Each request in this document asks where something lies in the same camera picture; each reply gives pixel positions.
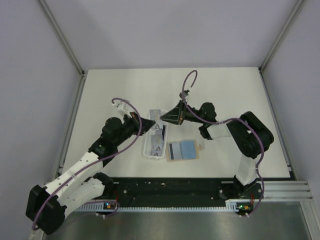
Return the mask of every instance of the plastic container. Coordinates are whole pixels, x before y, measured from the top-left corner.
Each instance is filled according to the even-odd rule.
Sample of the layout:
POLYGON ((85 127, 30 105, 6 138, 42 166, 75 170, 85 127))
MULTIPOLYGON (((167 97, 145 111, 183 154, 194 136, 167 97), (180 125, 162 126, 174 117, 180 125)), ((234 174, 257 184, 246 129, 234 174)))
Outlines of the plastic container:
MULTIPOLYGON (((161 110, 161 115, 163 115, 165 113, 166 113, 166 111, 161 110)), ((145 157, 150 158, 150 159, 162 159, 162 158, 164 158, 166 156, 169 123, 164 121, 163 122, 163 126, 165 126, 165 131, 164 131, 162 155, 161 156, 152 156, 151 155, 151 151, 152 151, 151 136, 156 134, 156 130, 150 129, 145 134, 145 139, 144 139, 143 155, 145 157)))

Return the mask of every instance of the white table surface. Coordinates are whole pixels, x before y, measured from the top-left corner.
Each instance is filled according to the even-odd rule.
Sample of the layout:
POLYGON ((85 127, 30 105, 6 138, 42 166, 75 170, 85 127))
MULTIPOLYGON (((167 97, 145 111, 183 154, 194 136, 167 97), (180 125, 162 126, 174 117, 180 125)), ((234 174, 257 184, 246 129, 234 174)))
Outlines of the white table surface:
MULTIPOLYGON (((193 68, 95 69, 89 70, 78 108, 64 164, 64 171, 78 161, 99 138, 105 121, 121 116, 111 104, 120 97, 137 108, 143 118, 150 109, 171 110, 179 101, 186 75, 193 68)), ((192 88, 189 104, 199 109, 212 102, 217 120, 239 117, 252 111, 273 133, 274 143, 265 153, 260 173, 267 178, 289 177, 287 163, 277 135, 265 90, 256 67, 196 68, 198 79, 192 88)), ((185 121, 170 124, 168 142, 197 140, 204 146, 199 159, 167 162, 166 158, 143 156, 145 136, 124 153, 116 156, 103 170, 110 177, 191 177, 231 178, 240 163, 241 152, 233 138, 204 140, 199 123, 185 121)), ((135 136, 118 149, 127 146, 135 136)))

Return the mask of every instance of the gray floor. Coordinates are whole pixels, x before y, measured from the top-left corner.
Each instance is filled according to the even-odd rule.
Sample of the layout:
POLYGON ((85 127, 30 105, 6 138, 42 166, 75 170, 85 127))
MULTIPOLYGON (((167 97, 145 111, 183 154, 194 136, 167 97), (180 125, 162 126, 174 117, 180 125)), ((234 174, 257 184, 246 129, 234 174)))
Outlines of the gray floor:
POLYGON ((299 203, 263 203, 250 218, 234 213, 73 213, 46 240, 309 240, 299 203))

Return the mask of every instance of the cable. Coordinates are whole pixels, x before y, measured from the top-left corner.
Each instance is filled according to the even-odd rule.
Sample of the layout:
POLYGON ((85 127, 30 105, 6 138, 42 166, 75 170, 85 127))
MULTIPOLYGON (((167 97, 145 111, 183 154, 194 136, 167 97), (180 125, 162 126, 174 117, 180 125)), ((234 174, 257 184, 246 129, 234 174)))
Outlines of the cable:
MULTIPOLYGON (((124 149, 122 149, 121 151, 119 151, 119 152, 117 152, 117 153, 114 153, 114 154, 112 154, 112 155, 106 156, 106 157, 104 157, 104 158, 102 158, 102 159, 98 159, 98 160, 96 160, 96 161, 88 164, 87 166, 81 168, 79 171, 77 171, 77 172, 74 174, 75 176, 77 176, 77 175, 80 174, 82 171, 90 168, 91 166, 93 166, 93 165, 95 165, 95 164, 97 164, 97 163, 100 163, 100 162, 102 162, 102 161, 104 161, 104 160, 113 158, 113 157, 115 157, 115 156, 123 153, 123 152, 126 151, 128 148, 130 148, 130 147, 137 141, 138 137, 140 136, 141 131, 142 131, 142 119, 141 119, 141 116, 140 116, 138 110, 137 110, 129 101, 127 101, 127 100, 125 100, 125 99, 122 99, 122 98, 119 98, 119 97, 115 97, 115 98, 113 98, 113 99, 111 100, 111 102, 114 104, 114 103, 115 103, 115 100, 120 100, 120 101, 128 104, 128 105, 135 111, 136 115, 138 116, 138 118, 139 118, 139 130, 138 130, 138 133, 137 133, 135 139, 134 139, 128 146, 126 146, 124 149)), ((40 207, 39 211, 37 212, 37 214, 35 215, 35 218, 34 218, 34 220, 33 220, 33 223, 32 223, 32 230, 33 230, 33 231, 36 231, 36 230, 39 229, 39 227, 36 227, 37 221, 38 221, 38 219, 39 219, 39 216, 40 216, 41 212, 44 210, 45 205, 47 204, 47 202, 48 202, 54 195, 56 195, 56 193, 59 192, 66 184, 68 184, 72 179, 73 179, 73 177, 68 178, 68 179, 67 179, 64 183, 62 183, 55 191, 53 191, 53 193, 51 193, 51 195, 43 202, 42 206, 40 207)))
POLYGON ((255 203, 255 196, 254 196, 254 194, 251 192, 250 193, 250 197, 251 197, 251 201, 250 201, 250 205, 254 205, 254 203, 255 203))
POLYGON ((255 165, 255 168, 256 168, 256 174, 258 175, 258 177, 260 178, 261 180, 261 185, 262 185, 262 190, 261 190, 261 196, 258 200, 258 202, 256 203, 256 206, 255 208, 252 210, 252 212, 250 212, 248 214, 248 216, 251 216, 255 211, 256 209, 259 207, 263 197, 264 197, 264 193, 265 193, 265 182, 264 182, 264 179, 262 178, 262 176, 260 175, 259 173, 259 164, 261 163, 262 159, 264 158, 265 156, 265 149, 264 149, 264 145, 261 141, 261 139, 259 138, 259 136, 257 135, 257 133, 252 129, 252 127, 250 127, 245 121, 243 121, 242 119, 240 118, 229 118, 227 120, 224 120, 224 121, 217 121, 217 122, 211 122, 211 121, 207 121, 201 117, 199 117, 198 115, 196 115, 192 109, 188 106, 188 103, 186 101, 186 97, 185 97, 185 85, 186 85, 186 82, 188 80, 188 78, 190 77, 191 74, 195 73, 195 77, 194 77, 194 80, 191 84, 191 88, 193 87, 193 85, 195 84, 196 80, 197 80, 197 77, 198 77, 198 71, 197 70, 192 70, 191 72, 189 72, 189 74, 185 77, 184 81, 183 81, 183 85, 182 85, 182 93, 181 93, 181 98, 183 100, 183 103, 185 105, 185 107, 189 110, 189 112, 194 115, 197 119, 199 119, 200 121, 206 123, 206 124, 212 124, 212 125, 218 125, 218 124, 225 124, 225 123, 228 123, 230 121, 233 121, 233 120, 237 120, 238 122, 242 123, 247 129, 249 129, 252 134, 255 136, 255 138, 257 139, 259 145, 260 145, 260 148, 261 148, 261 156, 260 156, 260 159, 259 161, 256 163, 255 165))
POLYGON ((118 200, 119 200, 118 192, 116 190, 114 190, 113 193, 115 194, 115 200, 118 202, 118 200))
MULTIPOLYGON (((116 204, 116 208, 114 209, 114 211, 112 211, 110 214, 106 214, 104 215, 105 217, 111 217, 113 216, 120 208, 120 204, 117 201, 112 201, 112 200, 108 200, 108 201, 88 201, 86 202, 84 205, 87 204, 99 204, 99 203, 109 203, 109 204, 116 204)), ((82 214, 78 217, 76 217, 75 219, 73 219, 71 222, 68 222, 66 224, 64 224, 64 226, 62 228, 60 228, 58 231, 55 231, 52 235, 57 235, 60 234, 61 232, 63 232, 65 229, 67 229, 68 227, 70 227, 71 224, 73 224, 74 222, 76 222, 77 220, 81 219, 82 217, 88 216, 88 215, 95 215, 98 216, 97 213, 93 213, 93 212, 89 212, 86 214, 82 214)))

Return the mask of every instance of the light gray wall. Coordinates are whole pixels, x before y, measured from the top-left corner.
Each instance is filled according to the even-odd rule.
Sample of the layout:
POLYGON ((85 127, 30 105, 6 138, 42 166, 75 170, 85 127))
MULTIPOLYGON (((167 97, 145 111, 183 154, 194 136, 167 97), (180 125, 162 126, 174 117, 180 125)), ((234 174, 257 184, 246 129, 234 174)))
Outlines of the light gray wall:
POLYGON ((265 73, 292 161, 320 210, 320 1, 308 0, 265 73))
POLYGON ((2 0, 0 32, 0 238, 20 240, 30 189, 52 177, 79 75, 35 0, 2 0))
POLYGON ((91 68, 259 66, 296 0, 47 0, 91 68))

